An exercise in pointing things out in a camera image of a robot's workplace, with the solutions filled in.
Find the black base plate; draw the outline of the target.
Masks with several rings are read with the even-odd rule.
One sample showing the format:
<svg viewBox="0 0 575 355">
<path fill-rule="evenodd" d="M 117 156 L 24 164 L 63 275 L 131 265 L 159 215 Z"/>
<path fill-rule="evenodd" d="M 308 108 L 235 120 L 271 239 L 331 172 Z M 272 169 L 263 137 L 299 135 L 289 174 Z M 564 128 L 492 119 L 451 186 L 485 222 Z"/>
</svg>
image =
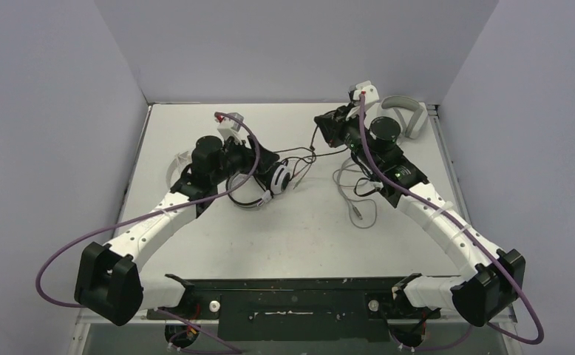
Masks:
<svg viewBox="0 0 575 355">
<path fill-rule="evenodd" d="M 229 341 L 386 342 L 417 339 L 442 312 L 410 310 L 392 297 L 397 277 L 192 280 L 170 313 L 215 321 Z"/>
</svg>

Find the white wired headphones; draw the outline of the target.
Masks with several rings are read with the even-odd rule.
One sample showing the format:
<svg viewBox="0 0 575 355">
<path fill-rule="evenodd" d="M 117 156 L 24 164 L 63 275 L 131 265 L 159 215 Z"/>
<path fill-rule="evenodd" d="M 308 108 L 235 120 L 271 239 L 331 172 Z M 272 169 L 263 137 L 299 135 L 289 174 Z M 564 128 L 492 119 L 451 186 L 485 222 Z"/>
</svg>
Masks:
<svg viewBox="0 0 575 355">
<path fill-rule="evenodd" d="M 191 151 L 177 153 L 166 170 L 166 187 L 171 188 L 179 180 L 183 170 L 191 163 Z"/>
</svg>

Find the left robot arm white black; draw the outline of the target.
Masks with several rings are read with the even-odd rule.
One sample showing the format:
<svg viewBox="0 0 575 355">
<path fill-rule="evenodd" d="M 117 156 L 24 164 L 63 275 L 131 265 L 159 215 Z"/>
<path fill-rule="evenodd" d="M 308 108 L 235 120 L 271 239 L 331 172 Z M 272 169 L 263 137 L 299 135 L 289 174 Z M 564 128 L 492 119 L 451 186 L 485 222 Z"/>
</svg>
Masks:
<svg viewBox="0 0 575 355">
<path fill-rule="evenodd" d="M 143 277 L 151 256 L 177 231 L 196 220 L 213 202 L 223 182 L 234 183 L 250 172 L 263 183 L 263 200 L 286 189 L 290 173 L 279 156 L 253 139 L 239 143 L 213 135 L 199 138 L 191 162 L 145 220 L 108 243 L 90 243 L 82 252 L 74 298 L 115 325 L 125 325 L 138 311 L 167 308 L 178 318 L 189 316 L 192 284 L 173 274 Z"/>
</svg>

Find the grey white over-ear headphones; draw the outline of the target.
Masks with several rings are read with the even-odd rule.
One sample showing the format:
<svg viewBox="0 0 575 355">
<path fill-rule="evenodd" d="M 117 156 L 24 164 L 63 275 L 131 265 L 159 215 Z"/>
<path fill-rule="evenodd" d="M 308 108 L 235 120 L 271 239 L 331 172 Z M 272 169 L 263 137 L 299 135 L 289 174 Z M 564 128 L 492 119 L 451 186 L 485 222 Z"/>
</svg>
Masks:
<svg viewBox="0 0 575 355">
<path fill-rule="evenodd" d="M 391 117 L 399 123 L 401 128 L 400 144 L 406 139 L 415 140 L 421 133 L 423 125 L 426 123 L 428 116 L 428 109 L 424 104 L 419 103 L 413 98 L 406 96 L 394 95 L 385 98 L 378 108 L 378 116 Z M 372 198 L 355 199 L 350 197 L 345 192 L 346 189 L 368 185 L 365 180 L 357 180 L 354 185 L 346 185 L 341 183 L 342 175 L 345 172 L 358 173 L 360 169 L 354 169 L 357 163 L 353 163 L 351 159 L 346 159 L 341 167 L 332 173 L 332 179 L 336 184 L 338 193 L 343 201 L 346 203 L 349 211 L 349 221 L 357 229 L 369 229 L 373 227 L 378 218 L 377 203 Z M 358 203 L 371 203 L 373 209 L 373 217 L 369 223 L 364 222 L 364 218 L 360 213 Z"/>
</svg>

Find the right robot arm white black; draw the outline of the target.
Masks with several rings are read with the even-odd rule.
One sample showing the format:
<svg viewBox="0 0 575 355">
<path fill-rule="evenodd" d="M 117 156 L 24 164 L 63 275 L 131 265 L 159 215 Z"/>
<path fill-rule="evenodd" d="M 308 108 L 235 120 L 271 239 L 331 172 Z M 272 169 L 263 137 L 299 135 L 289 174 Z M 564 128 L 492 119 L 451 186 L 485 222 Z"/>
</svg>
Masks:
<svg viewBox="0 0 575 355">
<path fill-rule="evenodd" d="M 420 308 L 456 311 L 476 327 L 491 319 L 518 299 L 509 282 L 522 285 L 525 259 L 515 249 L 496 246 L 473 229 L 444 200 L 426 175 L 411 163 L 397 144 L 400 124 L 379 116 L 369 127 L 360 127 L 358 116 L 344 118 L 348 107 L 340 106 L 314 118 L 326 143 L 346 146 L 376 183 L 380 177 L 367 160 L 362 143 L 378 170 L 394 184 L 385 183 L 377 191 L 395 209 L 420 226 L 454 263 L 453 277 L 430 277 L 420 273 L 405 277 L 392 287 L 392 306 L 404 317 Z"/>
</svg>

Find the black and white headphones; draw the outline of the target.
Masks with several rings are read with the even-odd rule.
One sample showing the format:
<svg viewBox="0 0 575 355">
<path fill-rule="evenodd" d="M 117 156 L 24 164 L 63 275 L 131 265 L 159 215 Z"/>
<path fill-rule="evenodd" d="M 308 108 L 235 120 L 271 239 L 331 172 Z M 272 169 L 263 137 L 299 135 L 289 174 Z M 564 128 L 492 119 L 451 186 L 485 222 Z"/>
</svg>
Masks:
<svg viewBox="0 0 575 355">
<path fill-rule="evenodd" d="M 257 184 L 257 186 L 262 190 L 262 195 L 250 202 L 242 202 L 237 200 L 232 194 L 227 194 L 229 200 L 235 205 L 242 209 L 258 209 L 264 204 L 269 203 L 275 196 L 282 194 L 286 191 L 287 187 L 290 185 L 294 178 L 299 178 L 299 180 L 294 185 L 294 188 L 304 179 L 306 174 L 309 172 L 313 164 L 316 162 L 318 157 L 326 157 L 331 155 L 337 155 L 341 153 L 331 152 L 317 155 L 316 148 L 314 146 L 314 140 L 316 138 L 319 128 L 316 127 L 313 130 L 312 137 L 310 139 L 309 147 L 299 146 L 291 149 L 283 149 L 275 151 L 274 154 L 279 154 L 283 152 L 292 152 L 296 150 L 305 150 L 308 155 L 305 156 L 290 156 L 275 162 L 267 172 L 257 173 L 251 179 Z"/>
</svg>

